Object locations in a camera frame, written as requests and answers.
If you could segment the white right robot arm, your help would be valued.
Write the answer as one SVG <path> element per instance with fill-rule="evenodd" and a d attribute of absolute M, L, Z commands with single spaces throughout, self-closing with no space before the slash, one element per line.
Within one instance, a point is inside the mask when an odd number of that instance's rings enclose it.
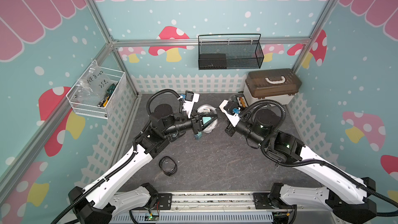
<path fill-rule="evenodd" d="M 274 208 L 300 206 L 325 209 L 351 224 L 364 224 L 377 217 L 375 182 L 353 177 L 320 158 L 302 141 L 280 130 L 286 119 L 283 105 L 266 101 L 240 108 L 226 101 L 220 110 L 229 120 L 226 132 L 242 135 L 266 158 L 285 168 L 297 169 L 322 184 L 321 188 L 305 188 L 274 183 L 266 203 Z"/>

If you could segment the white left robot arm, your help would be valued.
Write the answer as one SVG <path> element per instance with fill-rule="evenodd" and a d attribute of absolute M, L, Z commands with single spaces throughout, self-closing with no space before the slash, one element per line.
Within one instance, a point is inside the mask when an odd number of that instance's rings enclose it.
<path fill-rule="evenodd" d="M 101 177 L 85 188 L 75 187 L 69 194 L 68 206 L 53 222 L 72 211 L 72 223 L 108 224 L 119 213 L 144 208 L 153 213 L 158 208 L 159 193 L 145 183 L 137 189 L 119 194 L 118 190 L 142 167 L 151 162 L 163 149 L 186 131 L 202 132 L 215 120 L 216 113 L 182 110 L 174 113 L 168 104 L 149 111 L 149 120 L 134 138 L 131 149 Z"/>

